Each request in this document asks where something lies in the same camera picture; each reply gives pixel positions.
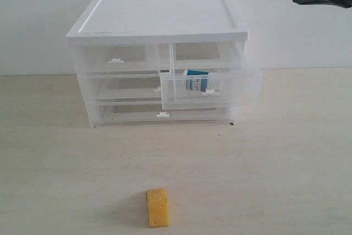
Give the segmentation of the clear wide drawer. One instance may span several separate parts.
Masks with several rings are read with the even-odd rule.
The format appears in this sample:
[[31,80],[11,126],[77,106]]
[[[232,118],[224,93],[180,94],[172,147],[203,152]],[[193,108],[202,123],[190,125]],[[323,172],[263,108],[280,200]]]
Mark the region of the clear wide drawer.
[[118,123],[227,121],[233,123],[236,112],[230,107],[165,110],[158,101],[99,102],[92,117],[94,126]]
[[161,97],[158,74],[93,75],[89,82],[95,100]]

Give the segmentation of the clear middle wide drawer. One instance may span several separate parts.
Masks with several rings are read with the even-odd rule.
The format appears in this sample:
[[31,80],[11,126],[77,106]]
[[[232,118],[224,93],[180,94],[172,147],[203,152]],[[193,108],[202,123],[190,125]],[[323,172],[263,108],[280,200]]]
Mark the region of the clear middle wide drawer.
[[89,82],[95,100],[161,97],[158,74],[93,75]]

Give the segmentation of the white plastic drawer cabinet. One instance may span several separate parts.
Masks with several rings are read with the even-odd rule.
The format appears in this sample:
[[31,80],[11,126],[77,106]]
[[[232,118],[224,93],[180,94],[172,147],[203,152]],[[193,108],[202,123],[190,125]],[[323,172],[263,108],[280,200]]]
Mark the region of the white plastic drawer cabinet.
[[[95,100],[90,91],[93,75],[137,75],[166,72],[169,44],[236,42],[244,51],[249,30],[233,0],[92,0],[67,33],[79,86],[92,127],[99,102],[146,102],[160,98]],[[159,70],[90,72],[84,66],[90,46],[156,45]]]

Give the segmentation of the white blue labelled bottle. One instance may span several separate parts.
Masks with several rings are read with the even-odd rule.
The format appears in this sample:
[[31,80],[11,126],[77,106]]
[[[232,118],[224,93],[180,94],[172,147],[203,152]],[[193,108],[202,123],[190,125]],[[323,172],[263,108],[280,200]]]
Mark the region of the white blue labelled bottle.
[[183,76],[185,76],[185,88],[189,91],[212,93],[221,87],[221,80],[217,73],[187,69],[184,70]]

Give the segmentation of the clear bottom wide drawer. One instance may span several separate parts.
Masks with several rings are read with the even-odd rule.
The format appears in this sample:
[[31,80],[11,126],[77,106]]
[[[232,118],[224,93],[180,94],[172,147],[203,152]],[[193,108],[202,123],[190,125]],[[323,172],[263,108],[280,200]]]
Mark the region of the clear bottom wide drawer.
[[118,123],[227,121],[233,123],[236,112],[230,107],[165,110],[158,101],[99,102],[92,117],[94,126]]

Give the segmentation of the yellow sponge block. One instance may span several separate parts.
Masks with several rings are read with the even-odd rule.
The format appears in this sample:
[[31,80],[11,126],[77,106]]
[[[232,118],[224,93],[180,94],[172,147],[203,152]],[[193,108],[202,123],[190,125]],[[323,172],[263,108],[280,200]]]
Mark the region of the yellow sponge block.
[[164,188],[147,190],[146,204],[150,228],[168,227],[170,225],[168,197]]

